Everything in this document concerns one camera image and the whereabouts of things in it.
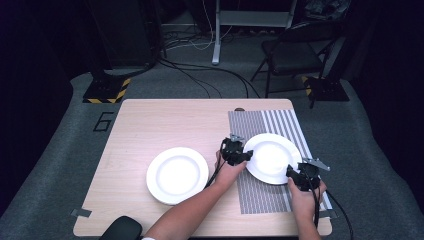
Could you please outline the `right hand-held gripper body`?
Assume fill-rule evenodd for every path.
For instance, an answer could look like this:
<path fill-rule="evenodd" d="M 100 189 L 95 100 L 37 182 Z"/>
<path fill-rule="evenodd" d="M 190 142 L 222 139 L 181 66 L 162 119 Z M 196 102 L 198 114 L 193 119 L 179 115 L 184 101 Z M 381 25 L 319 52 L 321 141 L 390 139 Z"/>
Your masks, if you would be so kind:
<path fill-rule="evenodd" d="M 319 158 L 303 158 L 298 164 L 295 184 L 301 191 L 315 190 L 320 185 L 320 171 L 330 171 L 331 168 Z"/>

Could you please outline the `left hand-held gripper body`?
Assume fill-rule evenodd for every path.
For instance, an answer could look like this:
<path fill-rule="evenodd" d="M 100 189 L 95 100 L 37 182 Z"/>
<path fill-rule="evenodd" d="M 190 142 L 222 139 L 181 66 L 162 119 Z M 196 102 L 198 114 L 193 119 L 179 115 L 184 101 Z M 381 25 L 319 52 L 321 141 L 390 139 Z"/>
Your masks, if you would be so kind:
<path fill-rule="evenodd" d="M 231 166 L 235 166 L 236 158 L 242 156 L 242 153 L 244 153 L 242 140 L 242 137 L 231 134 L 221 143 L 221 156 Z"/>

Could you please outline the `white plate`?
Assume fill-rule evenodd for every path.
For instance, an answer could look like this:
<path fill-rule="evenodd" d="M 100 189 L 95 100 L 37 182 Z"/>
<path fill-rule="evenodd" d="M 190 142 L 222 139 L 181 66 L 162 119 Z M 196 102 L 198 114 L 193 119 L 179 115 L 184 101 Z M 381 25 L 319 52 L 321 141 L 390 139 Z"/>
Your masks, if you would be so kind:
<path fill-rule="evenodd" d="M 281 185 L 288 182 L 287 167 L 294 170 L 302 161 L 300 151 L 287 138 L 272 134 L 262 133 L 250 138 L 244 151 L 253 151 L 247 163 L 247 170 L 256 179 L 272 185 Z"/>
<path fill-rule="evenodd" d="M 175 147 L 161 152 L 150 163 L 146 184 L 151 195 L 166 205 L 176 205 L 204 189 L 209 169 L 197 151 Z"/>

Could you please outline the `person's left hand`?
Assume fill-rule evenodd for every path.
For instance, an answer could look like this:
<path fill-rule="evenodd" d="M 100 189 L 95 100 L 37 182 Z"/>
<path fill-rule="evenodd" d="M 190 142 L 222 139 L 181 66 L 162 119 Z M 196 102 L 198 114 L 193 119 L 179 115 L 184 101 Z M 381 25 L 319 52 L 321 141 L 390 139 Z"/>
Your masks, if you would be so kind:
<path fill-rule="evenodd" d="M 218 187 L 222 191 L 227 191 L 236 181 L 239 174 L 246 168 L 247 162 L 232 166 L 223 160 L 219 151 L 216 152 L 216 168 L 218 173 L 215 177 L 213 187 Z"/>

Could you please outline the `person's right hand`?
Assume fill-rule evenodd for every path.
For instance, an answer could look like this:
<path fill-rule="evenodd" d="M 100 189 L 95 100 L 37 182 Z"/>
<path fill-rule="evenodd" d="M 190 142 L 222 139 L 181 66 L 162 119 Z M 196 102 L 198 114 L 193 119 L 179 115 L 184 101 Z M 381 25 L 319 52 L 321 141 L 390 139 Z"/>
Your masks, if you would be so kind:
<path fill-rule="evenodd" d="M 315 193 L 312 193 L 299 190 L 297 185 L 289 178 L 288 187 L 292 196 L 292 211 L 295 218 L 305 218 L 308 216 L 313 220 L 316 202 L 322 202 L 323 193 L 327 190 L 326 184 L 321 181 L 319 187 L 315 189 Z"/>

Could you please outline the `grey white striped placemat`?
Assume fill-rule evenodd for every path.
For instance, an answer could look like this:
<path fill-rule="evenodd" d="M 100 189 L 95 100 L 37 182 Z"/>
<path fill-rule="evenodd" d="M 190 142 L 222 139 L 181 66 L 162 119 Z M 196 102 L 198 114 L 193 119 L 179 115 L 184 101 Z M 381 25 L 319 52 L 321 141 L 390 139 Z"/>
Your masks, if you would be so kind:
<path fill-rule="evenodd" d="M 285 155 L 293 155 L 295 162 L 311 158 L 309 146 L 294 110 L 230 111 L 230 133 L 247 142 L 259 135 L 279 135 L 290 141 L 294 149 Z M 237 179 L 242 214 L 265 214 L 291 211 L 291 194 L 287 183 L 270 184 L 257 179 L 244 170 Z"/>

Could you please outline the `black yellow striped stand base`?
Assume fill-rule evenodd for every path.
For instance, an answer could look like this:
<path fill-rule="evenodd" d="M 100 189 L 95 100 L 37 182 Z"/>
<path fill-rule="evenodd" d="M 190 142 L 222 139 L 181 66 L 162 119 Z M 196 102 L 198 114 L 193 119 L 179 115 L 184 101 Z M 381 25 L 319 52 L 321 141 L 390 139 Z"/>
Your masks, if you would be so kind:
<path fill-rule="evenodd" d="M 93 80 L 83 95 L 83 102 L 93 104 L 119 103 L 123 99 L 130 82 L 130 78 Z"/>
<path fill-rule="evenodd" d="M 303 76 L 302 82 L 311 101 L 349 101 L 349 97 L 340 82 L 330 82 L 326 79 L 310 76 Z"/>

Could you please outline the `black folding chair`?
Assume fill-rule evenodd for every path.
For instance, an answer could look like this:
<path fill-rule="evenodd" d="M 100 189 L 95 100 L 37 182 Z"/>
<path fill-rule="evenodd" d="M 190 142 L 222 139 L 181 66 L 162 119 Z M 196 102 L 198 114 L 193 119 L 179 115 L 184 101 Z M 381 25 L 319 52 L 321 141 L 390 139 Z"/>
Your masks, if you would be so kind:
<path fill-rule="evenodd" d="M 318 73 L 323 80 L 324 68 L 333 46 L 341 37 L 340 20 L 305 21 L 285 29 L 277 39 L 261 43 L 265 55 L 251 80 L 267 65 L 265 97 L 271 93 L 271 76 Z"/>

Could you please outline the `white metal stand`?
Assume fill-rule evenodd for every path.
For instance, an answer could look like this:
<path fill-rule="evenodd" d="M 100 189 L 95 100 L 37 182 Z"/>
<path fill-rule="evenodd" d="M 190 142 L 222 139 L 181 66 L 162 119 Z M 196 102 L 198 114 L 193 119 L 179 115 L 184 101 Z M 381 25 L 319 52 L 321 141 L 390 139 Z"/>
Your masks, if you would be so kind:
<path fill-rule="evenodd" d="M 297 2 L 298 0 L 290 0 L 288 11 L 277 12 L 222 10 L 221 0 L 215 0 L 215 44 L 211 63 L 220 63 L 222 26 L 288 28 L 292 25 Z"/>

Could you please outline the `large black cabinet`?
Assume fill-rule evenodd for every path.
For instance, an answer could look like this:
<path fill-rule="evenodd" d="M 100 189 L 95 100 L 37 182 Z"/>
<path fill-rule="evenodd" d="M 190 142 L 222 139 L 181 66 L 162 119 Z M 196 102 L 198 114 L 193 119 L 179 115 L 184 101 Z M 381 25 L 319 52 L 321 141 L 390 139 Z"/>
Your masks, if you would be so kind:
<path fill-rule="evenodd" d="M 113 68 L 151 68 L 160 45 L 154 0 L 88 0 Z"/>

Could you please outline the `dark clutter pile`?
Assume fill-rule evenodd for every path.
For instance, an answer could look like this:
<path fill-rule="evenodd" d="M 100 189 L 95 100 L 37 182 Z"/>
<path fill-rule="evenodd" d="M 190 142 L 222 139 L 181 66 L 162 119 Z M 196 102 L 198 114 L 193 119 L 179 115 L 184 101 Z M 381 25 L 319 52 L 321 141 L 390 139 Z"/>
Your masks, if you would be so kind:
<path fill-rule="evenodd" d="M 351 0 L 307 0 L 305 17 L 314 20 L 343 19 Z"/>

